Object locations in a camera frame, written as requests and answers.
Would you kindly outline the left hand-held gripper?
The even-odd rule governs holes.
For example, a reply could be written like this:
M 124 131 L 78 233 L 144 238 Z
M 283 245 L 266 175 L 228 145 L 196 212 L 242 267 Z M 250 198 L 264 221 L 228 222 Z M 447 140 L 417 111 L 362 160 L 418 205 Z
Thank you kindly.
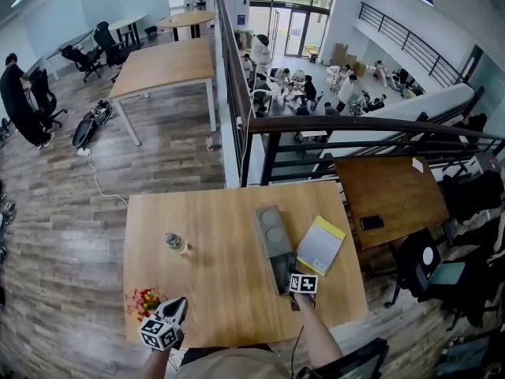
M 184 340 L 181 324 L 185 320 L 188 305 L 186 297 L 160 303 L 156 312 L 140 324 L 138 332 L 142 342 L 154 350 L 178 350 Z

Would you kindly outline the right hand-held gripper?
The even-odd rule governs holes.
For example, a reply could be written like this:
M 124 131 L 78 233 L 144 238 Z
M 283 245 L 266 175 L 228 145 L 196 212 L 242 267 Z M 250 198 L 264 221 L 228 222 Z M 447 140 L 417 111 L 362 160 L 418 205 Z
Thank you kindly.
M 307 295 L 313 306 L 316 305 L 318 275 L 291 274 L 290 297 L 296 302 L 295 295 Z

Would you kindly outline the grey storage box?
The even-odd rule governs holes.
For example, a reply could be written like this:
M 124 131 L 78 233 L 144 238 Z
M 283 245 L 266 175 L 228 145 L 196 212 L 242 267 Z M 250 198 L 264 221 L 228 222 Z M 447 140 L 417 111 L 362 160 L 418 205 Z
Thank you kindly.
M 255 210 L 255 221 L 264 258 L 266 260 L 267 275 L 274 292 L 279 294 L 276 272 L 279 262 L 290 258 L 292 272 L 295 271 L 296 253 L 293 251 L 281 212 L 277 205 L 271 205 Z

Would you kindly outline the person's right forearm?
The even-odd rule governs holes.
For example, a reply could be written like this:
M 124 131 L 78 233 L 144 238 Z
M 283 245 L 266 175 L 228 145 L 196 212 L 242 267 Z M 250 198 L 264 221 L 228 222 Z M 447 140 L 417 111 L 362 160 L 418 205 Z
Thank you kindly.
M 306 294 L 294 293 L 299 316 L 304 326 L 305 341 L 309 361 L 316 369 L 326 366 L 343 356 L 335 338 L 316 313 L 312 298 Z

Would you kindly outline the red yellow flower bouquet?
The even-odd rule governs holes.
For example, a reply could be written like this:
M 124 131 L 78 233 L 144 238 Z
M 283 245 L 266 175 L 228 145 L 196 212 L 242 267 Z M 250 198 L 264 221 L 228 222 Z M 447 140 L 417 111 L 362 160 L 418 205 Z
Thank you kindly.
M 132 293 L 125 294 L 126 312 L 128 315 L 136 315 L 139 322 L 150 317 L 167 297 L 154 287 L 145 289 L 135 288 Z

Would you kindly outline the grey booklet yellow edge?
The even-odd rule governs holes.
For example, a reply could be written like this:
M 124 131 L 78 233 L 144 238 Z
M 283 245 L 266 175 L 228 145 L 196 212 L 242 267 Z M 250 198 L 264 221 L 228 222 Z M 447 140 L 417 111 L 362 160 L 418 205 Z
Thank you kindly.
M 317 216 L 297 248 L 297 260 L 321 276 L 326 276 L 346 233 Z

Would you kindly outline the person's torso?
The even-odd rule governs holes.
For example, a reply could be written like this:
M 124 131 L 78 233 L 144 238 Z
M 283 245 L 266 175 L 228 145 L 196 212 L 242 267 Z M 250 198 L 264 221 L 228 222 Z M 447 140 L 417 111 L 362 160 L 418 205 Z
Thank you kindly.
M 228 348 L 186 363 L 174 379 L 291 379 L 291 374 L 271 351 Z

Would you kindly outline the black curved panel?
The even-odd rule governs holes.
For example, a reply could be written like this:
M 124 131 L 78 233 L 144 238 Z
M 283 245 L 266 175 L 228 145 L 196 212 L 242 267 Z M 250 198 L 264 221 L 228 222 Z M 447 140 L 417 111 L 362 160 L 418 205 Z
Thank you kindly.
M 386 340 L 375 338 L 348 355 L 317 369 L 303 367 L 295 379 L 380 379 L 389 346 Z

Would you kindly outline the black railing wooden handrail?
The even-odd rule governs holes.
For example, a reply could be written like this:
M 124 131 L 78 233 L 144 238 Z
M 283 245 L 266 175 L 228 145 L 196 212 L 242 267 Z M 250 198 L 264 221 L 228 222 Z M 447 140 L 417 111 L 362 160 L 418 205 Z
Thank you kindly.
M 326 131 L 327 137 L 299 143 L 294 134 L 301 131 Z M 337 178 L 337 159 L 423 156 L 430 167 L 465 170 L 477 154 L 505 152 L 505 137 L 431 122 L 364 116 L 253 119 L 249 133 L 267 139 L 262 186 Z

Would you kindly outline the white low table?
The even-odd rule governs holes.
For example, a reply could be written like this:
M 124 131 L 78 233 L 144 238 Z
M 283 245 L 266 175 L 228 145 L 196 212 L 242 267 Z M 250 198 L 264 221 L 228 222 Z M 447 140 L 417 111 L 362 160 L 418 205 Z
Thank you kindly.
M 326 131 L 301 131 L 294 134 L 294 140 L 299 143 L 305 143 L 307 141 L 321 141 L 327 137 Z

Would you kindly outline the black slatted railing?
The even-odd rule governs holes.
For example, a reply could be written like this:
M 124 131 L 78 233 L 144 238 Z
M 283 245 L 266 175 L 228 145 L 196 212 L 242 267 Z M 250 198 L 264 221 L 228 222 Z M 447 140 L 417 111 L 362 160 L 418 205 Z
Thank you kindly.
M 253 145 L 253 136 L 249 133 L 249 87 L 225 0 L 214 0 L 214 3 L 215 69 L 225 187 L 246 187 Z

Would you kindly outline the long light wooden table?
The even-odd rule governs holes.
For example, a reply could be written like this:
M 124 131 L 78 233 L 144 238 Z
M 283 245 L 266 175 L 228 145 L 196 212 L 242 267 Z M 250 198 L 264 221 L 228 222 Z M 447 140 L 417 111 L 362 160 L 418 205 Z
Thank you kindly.
M 214 69 L 211 51 L 204 38 L 184 39 L 134 51 L 126 59 L 108 100 L 119 113 L 136 146 L 141 145 L 122 101 L 170 88 L 204 84 L 207 93 L 211 131 L 217 130 L 212 90 Z

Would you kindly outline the black balcony railing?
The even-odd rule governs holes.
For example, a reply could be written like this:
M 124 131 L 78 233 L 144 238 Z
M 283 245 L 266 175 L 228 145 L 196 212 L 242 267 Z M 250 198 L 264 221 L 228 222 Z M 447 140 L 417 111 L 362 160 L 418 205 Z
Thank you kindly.
M 464 77 L 438 51 L 385 13 L 362 2 L 358 18 L 384 34 L 442 87 L 464 83 Z

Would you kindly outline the round wooden table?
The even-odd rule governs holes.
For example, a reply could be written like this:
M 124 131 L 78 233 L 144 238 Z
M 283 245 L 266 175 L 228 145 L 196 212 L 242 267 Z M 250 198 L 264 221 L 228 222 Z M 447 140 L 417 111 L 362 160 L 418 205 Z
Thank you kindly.
M 159 21 L 159 27 L 162 29 L 171 29 L 175 42 L 179 41 L 179 28 L 190 29 L 192 39 L 200 38 L 200 26 L 215 19 L 215 12 L 207 10 L 196 10 L 179 13 L 172 17 L 163 18 Z

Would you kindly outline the white round table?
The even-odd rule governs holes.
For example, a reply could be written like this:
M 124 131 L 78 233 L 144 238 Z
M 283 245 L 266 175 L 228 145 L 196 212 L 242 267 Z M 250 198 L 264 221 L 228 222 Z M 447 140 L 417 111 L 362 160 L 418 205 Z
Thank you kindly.
M 146 13 L 137 14 L 131 17 L 115 21 L 108 26 L 109 31 L 117 36 L 119 43 L 124 46 L 141 45 L 137 25 L 147 16 Z

